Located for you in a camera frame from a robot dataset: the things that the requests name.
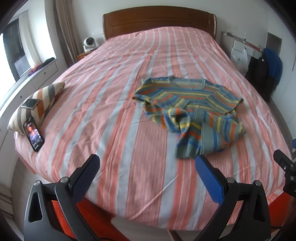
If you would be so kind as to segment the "striped knit sweater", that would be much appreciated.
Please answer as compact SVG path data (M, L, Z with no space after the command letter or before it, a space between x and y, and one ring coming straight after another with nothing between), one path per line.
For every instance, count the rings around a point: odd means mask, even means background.
M177 159L220 152L246 133L236 113L243 99L204 78L149 78L132 99L153 122L180 136Z

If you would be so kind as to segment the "black smartphone screen on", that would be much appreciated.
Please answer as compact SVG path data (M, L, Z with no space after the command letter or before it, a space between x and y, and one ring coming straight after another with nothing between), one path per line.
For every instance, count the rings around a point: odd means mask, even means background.
M34 152L38 152L43 144L45 143L45 140L43 136L40 134L36 122L32 116L30 116L23 124L23 129L25 132L25 135L27 136L31 147L33 148Z

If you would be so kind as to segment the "blue garment on chair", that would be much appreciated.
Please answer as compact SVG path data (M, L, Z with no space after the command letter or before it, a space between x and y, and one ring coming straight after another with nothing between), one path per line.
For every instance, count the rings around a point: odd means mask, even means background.
M269 48L264 48L263 53L267 59L269 76L275 80L275 84L278 86L283 70L281 58L275 51Z

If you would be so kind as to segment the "white plastic bag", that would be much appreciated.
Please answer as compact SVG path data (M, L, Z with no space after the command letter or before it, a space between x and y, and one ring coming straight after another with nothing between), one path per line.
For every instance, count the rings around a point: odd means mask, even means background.
M248 55L247 55L247 49L244 48L242 51L236 50L235 48L232 48L230 60L234 64L235 68L243 75L245 76L248 72Z

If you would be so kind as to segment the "silver smartphone on pillow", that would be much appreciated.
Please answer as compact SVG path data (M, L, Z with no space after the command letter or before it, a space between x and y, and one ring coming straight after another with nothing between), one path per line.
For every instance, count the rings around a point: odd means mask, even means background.
M21 108L34 109L40 101L40 99L28 98L22 103Z

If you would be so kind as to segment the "striped chevron pillow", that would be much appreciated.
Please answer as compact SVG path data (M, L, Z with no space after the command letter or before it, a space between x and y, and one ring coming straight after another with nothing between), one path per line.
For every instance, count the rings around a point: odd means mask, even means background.
M64 90L64 87L65 82L53 83L29 96L10 117L8 130L25 135L23 125L31 116L35 120L37 127L40 128L46 115ZM33 99L36 99L38 102L34 104L32 109L23 107L26 102Z

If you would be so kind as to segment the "white desk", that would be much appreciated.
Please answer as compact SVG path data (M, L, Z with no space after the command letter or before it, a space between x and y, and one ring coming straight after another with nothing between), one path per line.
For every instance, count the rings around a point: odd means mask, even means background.
M229 32L221 32L220 47L234 64L238 64L244 52L247 53L248 63L251 58L259 59L263 53L259 47L243 40Z

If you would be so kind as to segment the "dark window monitor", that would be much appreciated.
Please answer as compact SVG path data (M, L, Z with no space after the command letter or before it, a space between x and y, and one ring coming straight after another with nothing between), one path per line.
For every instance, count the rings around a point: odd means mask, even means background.
M9 23L4 29L3 42L8 64L17 82L31 68L21 41L18 19Z

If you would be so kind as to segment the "wooden nightstand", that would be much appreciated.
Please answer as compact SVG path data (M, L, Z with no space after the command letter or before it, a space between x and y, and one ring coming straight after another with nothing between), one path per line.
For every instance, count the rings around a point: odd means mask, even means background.
M77 60L80 61L80 60L82 60L83 58L85 58L86 56L88 56L91 53L92 53L92 51L82 53L82 54L77 56Z

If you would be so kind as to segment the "white round fan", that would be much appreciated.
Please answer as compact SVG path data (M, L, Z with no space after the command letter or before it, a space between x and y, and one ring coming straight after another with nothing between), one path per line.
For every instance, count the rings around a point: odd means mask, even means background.
M83 41L83 48L84 48L84 52L90 52L94 49L96 49L97 46L97 42L93 37L88 37L86 39L84 39Z

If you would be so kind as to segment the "beige curtain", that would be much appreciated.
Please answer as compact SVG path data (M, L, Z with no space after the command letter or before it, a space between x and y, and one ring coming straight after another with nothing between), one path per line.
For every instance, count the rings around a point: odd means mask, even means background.
M55 1L57 21L62 33L62 50L67 65L78 62L77 56L82 54L83 47L74 18L72 1Z

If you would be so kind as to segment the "brown wooden headboard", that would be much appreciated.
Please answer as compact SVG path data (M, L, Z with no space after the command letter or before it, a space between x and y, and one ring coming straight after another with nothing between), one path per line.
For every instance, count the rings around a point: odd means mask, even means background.
M179 6L139 6L103 15L106 40L160 27L191 27L216 38L217 18L206 11Z

